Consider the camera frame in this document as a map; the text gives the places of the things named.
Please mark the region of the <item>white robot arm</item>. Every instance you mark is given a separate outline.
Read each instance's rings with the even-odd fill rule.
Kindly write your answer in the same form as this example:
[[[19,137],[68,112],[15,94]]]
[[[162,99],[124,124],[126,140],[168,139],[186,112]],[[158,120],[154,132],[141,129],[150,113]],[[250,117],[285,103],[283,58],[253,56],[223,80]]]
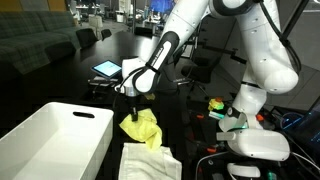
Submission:
[[[135,97],[153,92],[164,64],[208,16],[236,21],[247,60],[240,89],[219,128],[262,132],[256,115],[267,96],[287,93],[299,80],[290,50],[281,39],[277,0],[178,0],[149,58],[124,62],[124,93]]]

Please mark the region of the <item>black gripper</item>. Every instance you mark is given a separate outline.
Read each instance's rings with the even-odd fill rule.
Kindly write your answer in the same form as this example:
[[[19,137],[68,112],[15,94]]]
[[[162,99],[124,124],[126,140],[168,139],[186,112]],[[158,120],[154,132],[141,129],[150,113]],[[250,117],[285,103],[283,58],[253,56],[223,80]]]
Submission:
[[[128,96],[127,103],[129,107],[129,112],[131,113],[132,121],[135,122],[138,120],[138,111],[137,111],[137,97]]]

